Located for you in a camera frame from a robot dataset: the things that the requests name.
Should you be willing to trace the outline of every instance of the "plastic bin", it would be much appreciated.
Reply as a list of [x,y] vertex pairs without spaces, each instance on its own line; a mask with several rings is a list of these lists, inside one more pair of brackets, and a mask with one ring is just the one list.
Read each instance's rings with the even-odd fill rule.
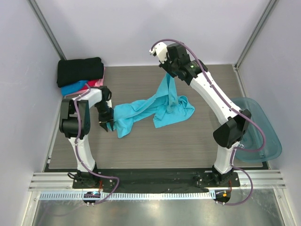
[[[232,101],[241,109],[247,108],[251,112],[251,119],[263,130],[267,139],[264,149],[260,152],[249,153],[237,150],[235,157],[241,161],[250,163],[263,162],[277,158],[281,154],[282,146],[260,105],[256,101],[246,97],[234,98]],[[240,147],[257,149],[261,147],[261,145],[262,137],[260,132],[252,124],[249,124],[248,130],[245,133],[243,140],[240,142]]]

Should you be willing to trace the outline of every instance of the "white panel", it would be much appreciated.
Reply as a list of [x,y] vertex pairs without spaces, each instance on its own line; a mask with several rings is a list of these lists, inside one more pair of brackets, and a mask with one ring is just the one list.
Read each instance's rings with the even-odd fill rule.
[[249,97],[262,106],[282,144],[279,168],[301,225],[301,1],[276,5],[240,69]]
[[155,41],[172,38],[206,64],[238,60],[268,0],[37,0],[68,59],[156,65]]
[[46,159],[61,99],[59,57],[27,1],[1,1],[0,15],[0,219],[14,226]]

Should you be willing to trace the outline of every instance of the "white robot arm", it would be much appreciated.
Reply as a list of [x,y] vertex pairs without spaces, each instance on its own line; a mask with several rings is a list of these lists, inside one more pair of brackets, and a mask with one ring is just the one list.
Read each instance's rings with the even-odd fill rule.
[[[75,153],[75,139],[78,134],[78,119],[75,114],[73,99],[63,99],[60,113],[59,129],[65,134],[66,138],[70,141],[74,153]],[[81,117],[81,136],[78,139],[78,151],[82,161],[85,163],[88,169],[97,172],[96,162],[92,157],[88,133],[90,131],[90,111],[92,106],[95,106],[98,110],[98,120],[101,127],[108,131],[107,123],[110,124],[113,129],[113,109],[111,102],[111,92],[106,87],[92,88],[90,92],[78,101],[79,113]],[[87,170],[82,166],[81,162],[77,159],[78,174],[87,174]]]
[[212,85],[214,85],[219,94],[230,103],[232,108],[240,111],[248,118],[251,118],[251,113],[248,110],[241,111],[241,109],[225,95],[212,78],[210,72],[208,72],[207,67],[200,61],[211,81],[211,84],[209,84],[197,62],[190,60],[190,56],[182,45],[175,43],[167,46],[165,43],[160,42],[150,50],[150,53],[159,58],[159,67],[162,67],[172,77],[178,77],[182,81],[185,81],[196,90],[217,116],[221,126],[213,134],[218,144],[213,172],[216,173],[215,179],[217,182],[224,182],[232,173],[230,163],[232,150],[238,146],[239,141],[246,132],[249,122],[231,111],[222,101],[218,93],[212,88]]

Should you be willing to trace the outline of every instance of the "wooden table surface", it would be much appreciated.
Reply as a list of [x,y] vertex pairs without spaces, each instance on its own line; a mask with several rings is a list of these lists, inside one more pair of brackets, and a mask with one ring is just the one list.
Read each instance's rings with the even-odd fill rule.
[[[211,75],[229,98],[240,97],[236,76],[231,65],[208,66]],[[158,66],[108,67],[104,85],[112,91],[113,105],[131,103],[153,96],[165,72]],[[211,167],[216,159],[217,144],[213,131],[218,120],[203,98],[183,81],[176,78],[177,93],[184,95],[195,107],[186,121],[159,129],[150,116],[133,126],[122,139],[117,133],[107,133],[98,125],[97,110],[90,109],[89,143],[98,168],[203,168]],[[235,161],[239,167],[262,166]],[[76,168],[76,159],[69,141],[57,133],[49,168]]]

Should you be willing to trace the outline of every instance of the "black folded cloth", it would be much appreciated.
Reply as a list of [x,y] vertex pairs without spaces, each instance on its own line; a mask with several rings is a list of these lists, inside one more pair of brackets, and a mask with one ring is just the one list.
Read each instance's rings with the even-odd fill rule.
[[57,86],[63,87],[80,80],[96,80],[103,78],[101,58],[60,60],[57,66]]

